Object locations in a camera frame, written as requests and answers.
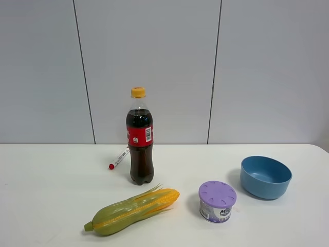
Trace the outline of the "red and white marker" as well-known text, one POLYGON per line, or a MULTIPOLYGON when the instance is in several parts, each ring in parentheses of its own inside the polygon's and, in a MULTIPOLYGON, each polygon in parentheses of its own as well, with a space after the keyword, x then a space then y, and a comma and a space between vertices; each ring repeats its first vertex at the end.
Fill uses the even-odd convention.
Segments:
POLYGON ((109 164, 109 169, 113 170, 126 156, 127 154, 130 152, 129 148, 126 147, 117 158, 115 158, 114 160, 112 160, 109 164))

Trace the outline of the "cola bottle with yellow cap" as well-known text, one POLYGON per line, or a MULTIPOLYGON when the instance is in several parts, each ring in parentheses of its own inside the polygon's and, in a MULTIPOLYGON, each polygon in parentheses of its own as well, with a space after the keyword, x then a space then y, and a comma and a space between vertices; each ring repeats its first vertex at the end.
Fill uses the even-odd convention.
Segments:
POLYGON ((150 183, 154 177, 152 160, 153 117, 146 104, 145 88, 131 89, 132 106, 126 116, 127 144, 131 155, 131 179, 137 185, 150 183))

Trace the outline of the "blue bowl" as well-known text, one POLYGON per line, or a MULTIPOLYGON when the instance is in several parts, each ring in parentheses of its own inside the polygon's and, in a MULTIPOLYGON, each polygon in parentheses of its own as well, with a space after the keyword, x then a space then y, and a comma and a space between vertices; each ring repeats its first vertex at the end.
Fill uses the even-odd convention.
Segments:
POLYGON ((250 156, 241 162, 241 186, 258 198, 278 199, 285 194, 292 176, 287 166, 269 157, 250 156))

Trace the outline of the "toy corn cob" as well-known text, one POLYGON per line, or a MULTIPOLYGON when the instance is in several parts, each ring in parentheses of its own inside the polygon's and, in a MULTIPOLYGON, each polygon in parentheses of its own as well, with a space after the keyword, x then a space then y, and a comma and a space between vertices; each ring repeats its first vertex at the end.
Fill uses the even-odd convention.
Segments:
POLYGON ((136 222, 170 210, 179 196, 177 190, 161 188, 158 184, 144 193, 100 209, 92 221, 85 224, 84 230, 103 236, 115 234, 136 222))

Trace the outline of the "purple lidded air freshener can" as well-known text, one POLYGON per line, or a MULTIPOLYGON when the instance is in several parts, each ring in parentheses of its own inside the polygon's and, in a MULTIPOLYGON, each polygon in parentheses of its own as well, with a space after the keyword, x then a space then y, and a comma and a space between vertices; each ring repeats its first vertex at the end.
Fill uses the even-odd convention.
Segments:
POLYGON ((199 212, 208 221, 224 223, 231 217, 236 203, 236 192, 228 184, 220 181, 207 181, 198 189, 199 212))

